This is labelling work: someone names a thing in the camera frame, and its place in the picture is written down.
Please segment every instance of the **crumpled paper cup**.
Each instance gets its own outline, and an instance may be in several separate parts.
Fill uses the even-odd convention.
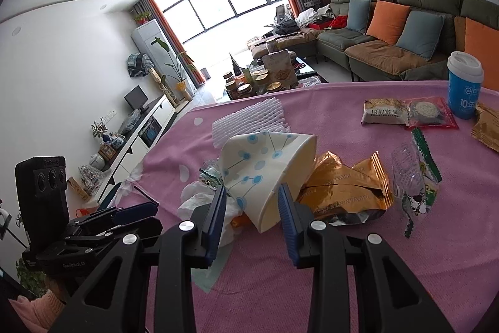
[[[280,221],[277,192],[287,183],[293,200],[313,171],[317,136],[261,132],[231,137],[219,165],[228,193],[260,233]]]

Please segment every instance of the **blue pillow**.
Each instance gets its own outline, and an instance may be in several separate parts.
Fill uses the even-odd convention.
[[[371,0],[350,0],[346,28],[366,34]]]
[[[395,45],[430,61],[437,48],[442,27],[443,16],[413,10]]]

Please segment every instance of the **plant pot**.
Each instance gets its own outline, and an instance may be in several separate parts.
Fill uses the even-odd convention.
[[[181,82],[178,82],[176,84],[176,88],[180,92],[182,92],[186,101],[188,101],[188,102],[192,101],[192,96],[189,94],[189,92],[187,92],[187,80],[183,80]]]

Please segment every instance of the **window frame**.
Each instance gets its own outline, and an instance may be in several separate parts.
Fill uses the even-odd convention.
[[[179,0],[179,1],[175,2],[173,5],[171,5],[171,6],[169,6],[168,8],[166,8],[166,9],[163,11],[163,14],[164,14],[165,12],[167,12],[168,10],[170,10],[171,8],[173,8],[174,6],[177,6],[179,3],[183,2],[183,1],[185,1],[185,0]],[[196,17],[198,18],[198,20],[199,20],[199,22],[200,22],[200,24],[201,24],[201,27],[203,27],[203,31],[202,31],[202,32],[200,32],[200,33],[198,33],[198,34],[196,34],[196,35],[194,35],[193,37],[191,37],[191,38],[189,38],[189,39],[187,39],[187,40],[184,40],[184,42],[183,42],[183,43],[186,43],[186,42],[188,42],[189,40],[192,40],[192,39],[194,39],[194,38],[198,37],[199,35],[201,35],[201,34],[203,34],[203,33],[206,33],[208,30],[211,30],[211,29],[213,29],[213,28],[215,28],[215,27],[217,27],[217,26],[219,26],[219,25],[221,25],[221,24],[223,24],[223,23],[229,22],[229,20],[236,19],[236,18],[238,18],[238,17],[240,17],[240,16],[242,16],[242,15],[245,15],[246,13],[254,12],[255,10],[258,10],[258,9],[260,9],[260,8],[264,8],[265,6],[273,5],[273,4],[274,4],[274,3],[276,3],[276,2],[282,2],[283,0],[275,0],[275,1],[272,1],[272,0],[265,0],[265,1],[266,1],[266,3],[264,3],[263,5],[256,6],[256,7],[254,7],[254,8],[249,9],[249,10],[246,10],[245,12],[242,12],[242,13],[237,13],[237,12],[236,12],[236,10],[235,10],[235,8],[234,8],[234,5],[233,5],[233,4],[232,4],[232,2],[231,2],[231,0],[227,0],[227,1],[229,2],[230,7],[232,8],[232,11],[233,11],[233,13],[234,13],[234,16],[231,16],[230,18],[228,18],[228,19],[226,19],[226,20],[223,20],[223,21],[221,21],[220,23],[217,23],[216,25],[213,25],[213,26],[211,26],[211,27],[205,27],[205,25],[203,24],[203,21],[200,19],[199,15],[198,15],[198,12],[196,11],[196,8],[193,6],[193,4],[192,4],[191,0],[187,0],[187,1],[189,2],[190,6],[191,6],[191,7],[192,7],[192,9],[194,10],[194,13],[195,13]]]

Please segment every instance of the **silver screw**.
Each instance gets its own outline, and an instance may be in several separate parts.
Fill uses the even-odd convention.
[[[190,220],[185,220],[179,224],[179,229],[182,230],[183,232],[188,232],[189,230],[193,230],[193,228],[194,228],[194,223],[191,222]]]
[[[130,244],[133,244],[137,241],[137,236],[136,235],[126,235],[124,238],[123,238],[123,242],[126,244],[126,245],[130,245]]]
[[[376,233],[371,233],[369,236],[367,236],[367,241],[370,242],[371,244],[380,244],[383,239],[381,238],[380,235],[377,235]]]
[[[310,226],[312,226],[313,230],[324,230],[326,228],[326,223],[321,220],[314,220],[310,223]]]

